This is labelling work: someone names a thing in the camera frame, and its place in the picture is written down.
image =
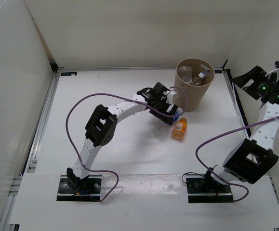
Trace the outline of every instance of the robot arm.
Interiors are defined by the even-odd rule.
[[[254,82],[244,87],[251,79]],[[261,98],[263,104],[259,110],[258,122],[279,116],[279,68],[266,73],[257,66],[250,72],[233,79],[233,82],[254,99]],[[250,138],[245,139],[232,150],[222,166],[211,168],[225,182],[207,171],[204,181],[208,187],[218,189],[233,180],[256,183],[277,163],[279,157],[273,153],[273,142],[278,129],[277,119],[256,126]],[[249,155],[256,157],[257,162],[248,158]]]
[[[133,102],[123,101],[109,107],[97,106],[86,125],[84,146],[80,152],[82,162],[86,168],[91,168],[101,147],[112,140],[116,125],[119,122],[147,109],[146,105],[139,104],[138,102],[148,104],[159,112],[173,116],[178,108],[173,104],[173,99],[176,97],[175,91],[170,91],[162,84],[157,83],[152,89],[146,88],[138,91],[130,98]],[[166,123],[173,123],[173,118],[161,116],[152,110],[150,110],[150,113]],[[88,170],[83,168],[78,159],[66,171],[69,187],[78,191],[81,185],[88,179],[89,173]]]

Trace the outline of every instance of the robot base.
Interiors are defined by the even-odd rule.
[[[100,200],[101,196],[101,175],[90,175],[86,181],[87,185],[82,189],[82,193],[76,194],[67,184],[67,176],[61,176],[57,201],[92,201]]]
[[[203,177],[187,175],[187,195],[189,203],[227,203],[233,201],[229,185],[221,190],[208,191]]]

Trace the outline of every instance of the white enclosure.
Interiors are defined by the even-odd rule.
[[[52,77],[25,3],[0,1],[0,218],[27,159]]]
[[[26,0],[59,67],[235,59],[268,0]]]

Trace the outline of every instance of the tan wastebasket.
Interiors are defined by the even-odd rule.
[[[203,72],[206,76],[203,79],[202,85],[193,86],[182,81],[177,73],[177,68],[180,66],[190,66],[192,68],[193,77],[198,76],[200,72]],[[178,64],[178,66],[176,67],[176,78],[174,81],[174,86],[182,88],[186,93],[188,99],[188,106],[186,111],[192,111],[199,105],[203,95],[206,93],[213,79],[214,69],[206,61],[203,61],[201,59],[185,59]],[[178,105],[179,107],[185,108],[185,96],[179,90],[177,92],[179,97],[174,100],[174,104]]]

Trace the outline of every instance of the medicine bottle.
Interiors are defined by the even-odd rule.
[[[185,118],[181,118],[173,128],[172,136],[177,140],[182,140],[187,128],[187,120]]]

